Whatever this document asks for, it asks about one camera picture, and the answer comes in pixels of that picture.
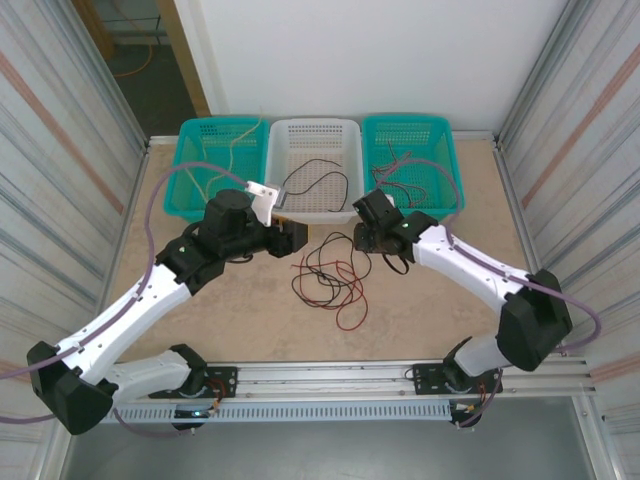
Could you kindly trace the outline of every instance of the teal basket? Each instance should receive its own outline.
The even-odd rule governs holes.
[[[365,190],[376,187],[373,172],[376,167],[393,163],[389,142],[399,159],[411,151],[412,158],[424,158],[441,165],[453,177],[460,191],[462,210],[465,206],[464,191],[458,159],[456,157],[451,127],[441,117],[428,115],[374,115],[362,122]],[[456,196],[447,178],[438,170],[424,164],[400,167],[386,180],[400,186],[383,185],[382,191],[393,196],[396,206],[408,215],[413,211],[424,212],[437,220],[456,211]],[[415,185],[424,193],[406,185]]]
[[[180,138],[173,159],[177,167],[187,162],[206,162],[229,169],[231,142],[255,127],[259,117],[210,117],[187,120],[180,128]],[[264,183],[267,163],[267,140],[269,124],[262,120],[258,128],[233,146],[233,166],[231,172],[243,180]],[[209,180],[219,174],[204,168],[189,169],[200,188],[204,191]],[[242,190],[230,178],[223,176],[210,184],[207,198],[225,188]],[[187,171],[179,171],[171,176],[164,198],[164,210],[169,215],[177,215],[188,222],[202,220],[206,202]]]

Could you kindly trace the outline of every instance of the doorway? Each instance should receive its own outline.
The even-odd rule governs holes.
[[[147,138],[177,135],[183,122],[198,116],[185,68],[199,80],[195,67],[185,67],[190,53],[180,46],[180,36],[185,46],[186,39],[173,0],[73,3]]]

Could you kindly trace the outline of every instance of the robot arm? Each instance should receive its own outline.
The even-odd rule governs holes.
[[[497,334],[467,338],[444,359],[443,381],[456,390],[465,390],[487,371],[509,365],[535,370],[571,331],[563,301],[508,278],[511,275],[560,291],[558,280],[548,271],[532,275],[505,265],[449,236],[444,226],[421,212],[404,217],[381,190],[374,190],[354,206],[363,221],[355,228],[356,249],[397,255],[404,262],[433,268],[478,296],[499,315]],[[460,250],[505,274],[493,273]]]
[[[119,402],[160,390],[190,395],[202,388],[206,362],[186,345],[171,347],[157,357],[114,364],[165,313],[222,275],[227,261],[262,250],[280,258],[307,243],[306,225],[272,225],[271,211],[277,206],[279,190],[252,182],[247,190],[256,195],[253,204],[239,190],[218,192],[207,204],[204,219],[188,226],[157,255],[144,292],[136,293],[141,279],[80,331],[55,347],[39,342],[28,352],[27,361],[32,365],[76,348],[31,373],[34,392],[70,433],[89,430]],[[131,298],[136,301],[116,323],[95,339],[84,341]]]

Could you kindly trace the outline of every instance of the plastic basket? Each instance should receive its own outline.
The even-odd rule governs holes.
[[[411,151],[413,158],[430,160],[447,170],[460,190],[460,209],[464,208],[464,191],[458,159],[451,127],[446,119],[428,115],[370,116],[362,123],[362,138],[367,192],[376,186],[373,169],[390,165],[394,161],[389,150],[390,142],[398,159],[405,152]],[[418,210],[437,220],[442,220],[456,211],[453,188],[447,178],[433,167],[409,164],[393,172],[386,181],[401,185],[416,185],[426,190],[426,198],[420,201],[424,193],[414,188],[401,189],[390,185],[381,187],[383,192],[393,196],[396,206],[405,215]]]
[[[313,159],[330,160],[338,166],[313,161],[302,167]],[[298,167],[302,168],[291,175]],[[347,177],[348,191],[347,180],[338,174],[328,175],[309,189],[330,172]],[[283,209],[274,212],[277,215],[307,224],[347,223],[357,215],[353,202],[364,194],[360,127],[352,120],[337,118],[275,122],[269,135],[265,181],[288,192]],[[295,195],[306,189],[307,193]]]
[[[229,169],[231,142],[255,127],[259,117],[210,117],[187,120],[180,128],[180,137],[173,166],[186,162],[206,162]],[[233,146],[231,171],[243,180],[264,183],[269,125],[263,119],[260,125]],[[204,168],[189,169],[202,190],[209,180],[219,174]],[[219,190],[241,190],[237,183],[223,176],[210,184],[205,195],[213,198]],[[202,220],[205,201],[193,179],[186,171],[175,173],[169,179],[164,199],[164,210],[189,222]]]

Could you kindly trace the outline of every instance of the workbench surface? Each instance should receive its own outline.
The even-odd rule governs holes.
[[[455,235],[497,259],[525,268],[524,256],[509,211],[491,145],[484,140],[456,142],[467,207],[453,227]],[[175,145],[151,149],[112,299],[122,295],[144,271],[147,243],[144,210],[151,190],[173,160]],[[186,222],[162,209],[166,185],[154,205],[151,227],[158,249],[177,237]],[[353,235],[355,221],[310,229],[308,253],[334,230]],[[356,266],[365,263],[356,253]],[[323,252],[324,258],[348,259],[349,245]],[[428,268],[412,266],[406,276],[393,273],[372,255],[373,271],[364,281],[369,314],[353,332],[336,327],[335,312],[304,305],[291,290],[301,252],[284,259],[257,254],[246,265],[227,265],[193,299],[149,329],[123,355],[133,360],[163,352],[178,343],[216,361],[339,361],[441,358],[470,335],[496,331],[498,318],[474,295]],[[308,280],[309,285],[315,279]],[[346,307],[341,321],[361,318],[364,304]]]

